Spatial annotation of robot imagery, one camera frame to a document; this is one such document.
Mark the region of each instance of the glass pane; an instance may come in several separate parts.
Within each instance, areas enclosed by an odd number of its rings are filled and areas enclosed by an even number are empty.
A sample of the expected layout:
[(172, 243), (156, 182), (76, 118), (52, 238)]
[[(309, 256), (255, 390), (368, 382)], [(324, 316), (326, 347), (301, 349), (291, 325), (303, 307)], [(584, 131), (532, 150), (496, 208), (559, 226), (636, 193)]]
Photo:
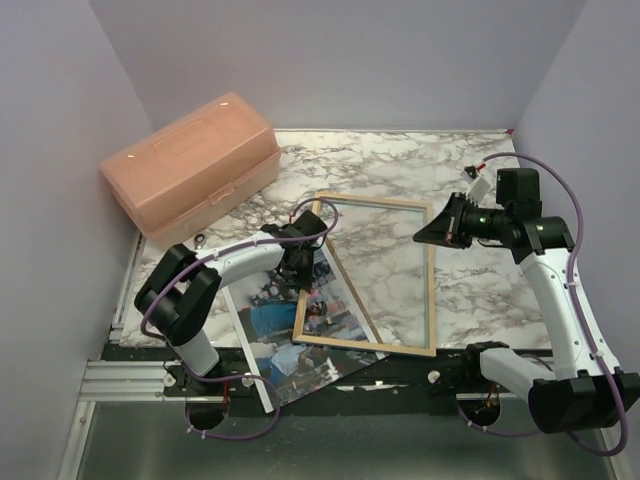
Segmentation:
[[(524, 402), (504, 399), (503, 406), (496, 427), (531, 428)], [(615, 478), (609, 460), (581, 450), (565, 435), (497, 438), (470, 430), (458, 417), (284, 417), (264, 437), (229, 442), (187, 434), (183, 409), (178, 403), (98, 404), (79, 478)], [(265, 421), (229, 418), (227, 429), (257, 431)], [(584, 437), (599, 443), (596, 432)]]
[(329, 239), (383, 342), (428, 347), (427, 249), (412, 240), (425, 212), (331, 201), (340, 219)]

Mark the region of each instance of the printed photo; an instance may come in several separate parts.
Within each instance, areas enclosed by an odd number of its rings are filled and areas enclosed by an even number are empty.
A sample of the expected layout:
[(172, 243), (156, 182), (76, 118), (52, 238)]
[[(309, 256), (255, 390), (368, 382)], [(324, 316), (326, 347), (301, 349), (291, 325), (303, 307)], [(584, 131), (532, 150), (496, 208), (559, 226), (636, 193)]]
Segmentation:
[[(308, 303), (305, 317), (323, 336), (362, 338), (375, 342), (368, 325), (344, 310), (336, 277), (322, 252), (314, 258), (314, 289), (334, 284), (332, 294), (316, 295)], [(225, 298), (251, 372), (268, 378), (278, 388), (281, 405), (297, 400), (384, 358), (384, 354), (338, 349), (321, 345), (292, 343), (298, 293), (275, 273), (261, 272), (225, 289)], [(267, 413), (274, 410), (275, 398), (256, 382)]]
[(327, 260), (325, 245), (314, 252), (314, 282), (304, 304), (303, 335), (378, 343), (373, 327), (358, 306), (346, 281), (337, 277)]

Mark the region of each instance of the white marble surface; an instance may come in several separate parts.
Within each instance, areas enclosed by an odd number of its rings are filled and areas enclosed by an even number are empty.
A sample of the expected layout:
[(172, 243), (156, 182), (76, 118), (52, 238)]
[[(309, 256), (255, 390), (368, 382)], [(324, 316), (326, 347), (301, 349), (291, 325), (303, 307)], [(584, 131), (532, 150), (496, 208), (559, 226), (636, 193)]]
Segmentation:
[[(513, 151), (506, 133), (296, 131), (278, 132), (277, 136), (283, 150), (280, 177), (209, 227), (207, 248), (245, 238), (264, 223), (286, 222), (292, 207), (318, 190), (425, 200), (433, 203), (437, 213), (451, 192), (466, 189), (459, 173), (462, 167), (478, 163), (490, 153)], [(496, 159), (487, 168), (486, 175), (495, 181), (497, 168), (516, 165), (515, 159)], [(486, 206), (491, 205), (492, 198), (487, 195)], [(393, 227), (387, 222), (368, 222), (366, 235), (374, 235), (378, 225), (380, 248), (384, 249), (384, 245), (389, 248), (391, 239), (384, 238), (384, 229)], [(408, 238), (415, 233), (413, 224), (411, 228), (396, 228), (394, 244), (411, 248)], [(133, 292), (144, 283), (162, 253), (147, 243), (135, 273)], [(340, 255), (343, 263), (349, 263), (342, 258), (343, 253)], [(367, 257), (366, 252), (358, 255)], [(405, 307), (406, 295), (403, 300), (402, 293), (398, 292), (407, 289), (408, 272), (417, 268), (408, 254), (394, 255), (396, 264), (387, 267), (377, 260), (376, 254), (370, 255), (372, 273), (379, 274), (382, 284), (371, 296), (383, 312), (376, 315), (376, 323), (386, 339), (418, 344), (423, 341), (424, 331), (407, 328), (409, 324), (398, 321), (398, 316), (384, 321), (384, 312), (393, 313)], [(385, 278), (386, 271), (381, 265), (392, 275)], [(438, 347), (464, 348), (473, 342), (500, 340), (513, 348), (549, 348), (533, 293), (507, 251), (479, 246), (467, 250), (436, 248), (435, 280)], [(371, 308), (371, 298), (368, 298), (368, 308)], [(417, 298), (409, 308), (417, 308)], [(133, 295), (127, 302), (121, 345), (159, 345), (140, 333), (141, 315), (132, 302)], [(240, 346), (222, 295), (216, 298), (205, 332), (217, 346)]]

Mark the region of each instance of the orange plastic box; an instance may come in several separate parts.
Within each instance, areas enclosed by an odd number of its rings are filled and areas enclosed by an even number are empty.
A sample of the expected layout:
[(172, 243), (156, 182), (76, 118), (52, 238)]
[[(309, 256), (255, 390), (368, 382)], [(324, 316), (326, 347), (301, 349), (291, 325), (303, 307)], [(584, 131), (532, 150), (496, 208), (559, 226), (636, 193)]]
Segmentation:
[(271, 124), (228, 93), (100, 168), (140, 231), (168, 248), (273, 182), (280, 147)]

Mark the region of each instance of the photograph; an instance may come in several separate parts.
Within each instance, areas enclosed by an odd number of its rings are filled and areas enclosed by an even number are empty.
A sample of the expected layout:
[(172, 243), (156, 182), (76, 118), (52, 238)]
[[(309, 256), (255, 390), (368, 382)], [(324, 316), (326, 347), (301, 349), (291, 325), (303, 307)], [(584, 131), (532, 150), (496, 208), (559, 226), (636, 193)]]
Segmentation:
[[(328, 265), (322, 264), (323, 258), (320, 255), (315, 259), (319, 260), (314, 265), (316, 287), (335, 281)], [(298, 292), (289, 288), (275, 271), (235, 282), (224, 290), (224, 295), (251, 373), (269, 379), (276, 386), (281, 406), (385, 357), (380, 353), (293, 343)], [(327, 321), (330, 312), (334, 316)], [(357, 317), (345, 311), (339, 299), (317, 297), (308, 304), (305, 316), (324, 336), (376, 341), (371, 328), (359, 325)], [(256, 382), (256, 386), (265, 411), (273, 411), (274, 395), (263, 383)]]

